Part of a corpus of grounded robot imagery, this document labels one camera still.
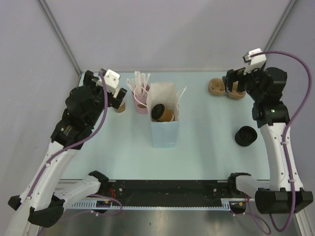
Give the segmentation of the single brown paper cup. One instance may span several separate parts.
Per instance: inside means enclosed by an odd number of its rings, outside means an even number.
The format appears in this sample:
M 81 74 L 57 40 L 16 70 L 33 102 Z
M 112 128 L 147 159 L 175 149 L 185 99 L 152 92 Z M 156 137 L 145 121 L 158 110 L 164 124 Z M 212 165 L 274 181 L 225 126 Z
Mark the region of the single brown paper cup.
M 157 116 L 157 120 L 159 122 L 170 122 L 175 119 L 174 112 L 171 109 L 164 108 L 160 112 L 160 114 Z

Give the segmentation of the white and blue paper bag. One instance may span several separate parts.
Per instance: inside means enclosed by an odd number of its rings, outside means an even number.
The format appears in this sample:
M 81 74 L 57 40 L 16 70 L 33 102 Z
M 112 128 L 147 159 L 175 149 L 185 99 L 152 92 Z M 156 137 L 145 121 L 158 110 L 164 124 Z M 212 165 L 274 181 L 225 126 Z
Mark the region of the white and blue paper bag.
M 175 146 L 179 130 L 179 101 L 187 87 L 177 90 L 174 83 L 151 83 L 147 96 L 147 108 L 150 118 L 153 147 L 172 148 Z M 165 108 L 174 112 L 175 119 L 170 122 L 159 122 L 152 119 L 151 110 L 156 104 L 163 104 Z

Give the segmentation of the black plastic cup lid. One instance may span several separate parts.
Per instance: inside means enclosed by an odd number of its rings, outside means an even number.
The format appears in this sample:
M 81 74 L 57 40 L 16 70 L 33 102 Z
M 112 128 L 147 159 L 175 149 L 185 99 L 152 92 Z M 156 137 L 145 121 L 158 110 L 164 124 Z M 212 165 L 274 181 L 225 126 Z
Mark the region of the black plastic cup lid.
M 165 106 L 163 104 L 156 104 L 151 110 L 152 119 L 158 120 L 162 117 L 165 111 Z

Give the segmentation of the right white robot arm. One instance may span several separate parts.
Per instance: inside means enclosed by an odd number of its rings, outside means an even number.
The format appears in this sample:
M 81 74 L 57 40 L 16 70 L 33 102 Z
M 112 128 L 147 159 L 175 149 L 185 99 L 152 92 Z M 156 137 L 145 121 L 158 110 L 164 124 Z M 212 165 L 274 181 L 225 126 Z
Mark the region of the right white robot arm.
M 244 68 L 228 70 L 223 77 L 226 89 L 237 83 L 238 91 L 245 91 L 254 100 L 252 118 L 264 139 L 270 180 L 262 182 L 248 173 L 232 173 L 228 178 L 227 192 L 232 197 L 246 194 L 255 200 L 261 214 L 298 213 L 313 200 L 297 174 L 290 145 L 288 109 L 281 101 L 287 73 L 276 67 L 265 70 Z

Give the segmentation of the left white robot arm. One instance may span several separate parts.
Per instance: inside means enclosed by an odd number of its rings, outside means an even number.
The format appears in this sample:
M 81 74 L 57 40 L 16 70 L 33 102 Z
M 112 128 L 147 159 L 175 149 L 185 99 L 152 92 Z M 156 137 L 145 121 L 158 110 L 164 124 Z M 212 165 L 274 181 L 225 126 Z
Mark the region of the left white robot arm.
M 86 71 L 83 84 L 71 90 L 36 175 L 22 194 L 8 201 L 15 212 L 6 235 L 35 236 L 39 228 L 55 225 L 72 204 L 90 195 L 102 197 L 108 193 L 109 179 L 98 171 L 69 188 L 56 187 L 83 144 L 101 129 L 107 109 L 117 109 L 122 103 L 126 90 L 119 81 L 120 75 L 110 69 L 101 69 L 97 75 Z

